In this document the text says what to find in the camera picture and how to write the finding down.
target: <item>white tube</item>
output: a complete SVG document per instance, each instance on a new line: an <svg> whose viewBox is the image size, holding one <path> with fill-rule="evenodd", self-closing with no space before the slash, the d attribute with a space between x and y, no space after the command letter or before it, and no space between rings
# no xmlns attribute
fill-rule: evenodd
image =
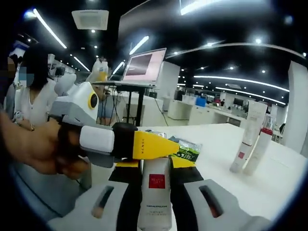
<svg viewBox="0 0 308 231"><path fill-rule="evenodd" d="M249 158L250 153L257 141L266 109L266 104L249 100L247 125L240 149L231 164L231 172L238 173L242 171L243 166Z"/></svg>
<svg viewBox="0 0 308 231"><path fill-rule="evenodd" d="M138 227L143 231L168 231L172 227L169 159L144 160L142 175Z"/></svg>
<svg viewBox="0 0 308 231"><path fill-rule="evenodd" d="M259 140L256 143L255 149L252 152L251 157L245 169L243 170L244 174L251 176L257 169L271 141L274 125L275 125L274 118L266 114L265 119L264 119L263 128L261 129L261 132L260 132Z"/></svg>

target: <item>white shirt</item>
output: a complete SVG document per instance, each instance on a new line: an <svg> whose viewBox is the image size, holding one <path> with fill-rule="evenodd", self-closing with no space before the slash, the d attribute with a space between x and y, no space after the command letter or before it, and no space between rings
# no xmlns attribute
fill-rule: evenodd
<svg viewBox="0 0 308 231"><path fill-rule="evenodd" d="M55 81L48 79L48 83L42 88L33 104L30 103L29 88L21 88L16 99L15 111L21 112L23 118L29 120L34 126L45 123L52 103L57 98L57 94L54 91L55 84Z"/></svg>

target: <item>laptop screen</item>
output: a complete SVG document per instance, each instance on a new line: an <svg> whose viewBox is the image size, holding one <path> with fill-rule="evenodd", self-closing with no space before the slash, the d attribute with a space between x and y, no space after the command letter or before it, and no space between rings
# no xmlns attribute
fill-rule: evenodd
<svg viewBox="0 0 308 231"><path fill-rule="evenodd" d="M165 53L166 48L131 56L123 75L123 81L133 80L155 83Z"/></svg>

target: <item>ceiling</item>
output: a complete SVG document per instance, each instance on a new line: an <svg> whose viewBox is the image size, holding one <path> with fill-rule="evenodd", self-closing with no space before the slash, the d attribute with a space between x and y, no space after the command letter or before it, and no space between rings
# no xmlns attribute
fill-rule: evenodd
<svg viewBox="0 0 308 231"><path fill-rule="evenodd" d="M302 13L298 11L305 9L299 5L302 3L216 0L208 6L181 15L180 9L191 2L192 0L63 0L35 6L67 49L63 49L38 20L24 20L19 32L46 44L56 55L56 59L80 70L84 68L70 54L89 69L95 62L95 56L104 54L114 70L122 60L128 59L132 47L143 37L149 36L149 40L136 53L166 47L166 61L184 69L180 72L179 83L185 83L187 87L193 87L198 82L208 86L209 90L217 91L215 87L228 88L225 84L238 84L242 91L288 103L288 93L279 89L222 79L212 79L209 85L208 79L196 79L193 76L243 78L288 89L290 61L306 65L306 59L301 55L308 53L306 13L304 10ZM78 30L71 12L84 9L108 10L108 29L96 33ZM29 43L27 36L20 38L21 41L22 39ZM255 45L256 39L261 39L260 46L234 46L234 43ZM213 42L219 43L207 49L190 51ZM287 48L298 55L262 47L262 44Z"/></svg>

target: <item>laptop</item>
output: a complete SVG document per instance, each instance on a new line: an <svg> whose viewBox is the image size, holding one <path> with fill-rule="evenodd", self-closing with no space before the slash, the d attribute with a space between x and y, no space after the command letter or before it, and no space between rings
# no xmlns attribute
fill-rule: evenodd
<svg viewBox="0 0 308 231"><path fill-rule="evenodd" d="M166 54L166 48L132 55L123 76L112 75L109 81L94 82L97 85L132 85L154 88Z"/></svg>

